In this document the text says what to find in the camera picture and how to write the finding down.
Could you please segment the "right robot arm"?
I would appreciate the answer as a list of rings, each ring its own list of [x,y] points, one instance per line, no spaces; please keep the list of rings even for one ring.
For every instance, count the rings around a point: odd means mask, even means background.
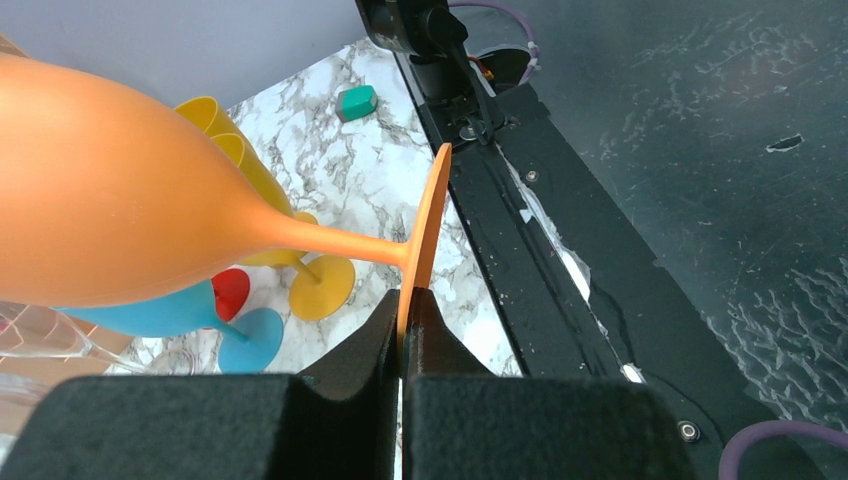
[[[446,1],[358,1],[366,33],[405,56],[441,142],[494,141],[503,117],[472,67],[465,25]]]

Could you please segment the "yellow wine glass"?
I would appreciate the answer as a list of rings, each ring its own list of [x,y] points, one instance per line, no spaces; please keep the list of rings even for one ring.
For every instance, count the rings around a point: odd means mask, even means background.
[[[213,97],[193,98],[174,110],[209,136],[238,167],[253,188],[272,207],[288,217],[316,224],[307,212],[294,212],[276,177],[263,164],[254,147]]]
[[[319,255],[304,262],[301,250],[272,250],[240,260],[245,266],[291,267],[296,275],[289,288],[289,306],[294,316],[318,321],[336,312],[348,299],[355,282],[352,262],[343,257]]]

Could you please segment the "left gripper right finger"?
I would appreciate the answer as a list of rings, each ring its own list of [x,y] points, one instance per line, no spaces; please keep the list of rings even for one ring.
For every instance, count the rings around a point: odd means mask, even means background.
[[[406,479],[693,479],[674,419],[647,387],[499,377],[447,328],[434,294],[405,295]]]

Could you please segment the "clear wine glass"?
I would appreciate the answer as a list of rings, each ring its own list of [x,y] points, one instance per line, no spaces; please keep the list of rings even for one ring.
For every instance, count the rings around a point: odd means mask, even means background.
[[[143,365],[97,344],[67,315],[12,302],[1,304],[3,358],[86,358],[136,374],[189,375],[197,360],[190,352],[171,348]]]
[[[19,406],[35,406],[52,388],[43,382],[16,374],[1,373],[1,402]]]

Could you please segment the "blue wine glass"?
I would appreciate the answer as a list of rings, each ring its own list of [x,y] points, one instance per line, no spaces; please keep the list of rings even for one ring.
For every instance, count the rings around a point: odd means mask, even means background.
[[[221,320],[215,309],[214,290],[209,280],[132,304],[59,307],[57,310],[135,337],[174,337],[212,328],[224,335],[218,351],[218,366],[224,374],[261,372],[277,355],[284,336],[283,321],[273,309],[251,310],[231,324]]]

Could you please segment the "orange wine glass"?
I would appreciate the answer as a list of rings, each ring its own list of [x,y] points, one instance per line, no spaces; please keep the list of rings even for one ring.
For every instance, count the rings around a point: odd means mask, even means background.
[[[85,72],[1,58],[1,297],[47,307],[160,297],[277,249],[394,265],[397,330],[430,283],[452,147],[436,154],[408,241],[322,227],[272,207],[202,131]]]

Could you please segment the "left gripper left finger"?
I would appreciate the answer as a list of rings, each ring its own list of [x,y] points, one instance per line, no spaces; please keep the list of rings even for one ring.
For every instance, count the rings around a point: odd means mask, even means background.
[[[90,376],[38,405],[5,479],[387,479],[396,291],[297,374]]]

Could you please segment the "red wine glass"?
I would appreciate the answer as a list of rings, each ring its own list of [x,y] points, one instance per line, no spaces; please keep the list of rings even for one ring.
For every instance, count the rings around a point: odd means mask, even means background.
[[[248,274],[239,268],[227,269],[211,278],[218,317],[229,323],[246,303],[251,283]]]

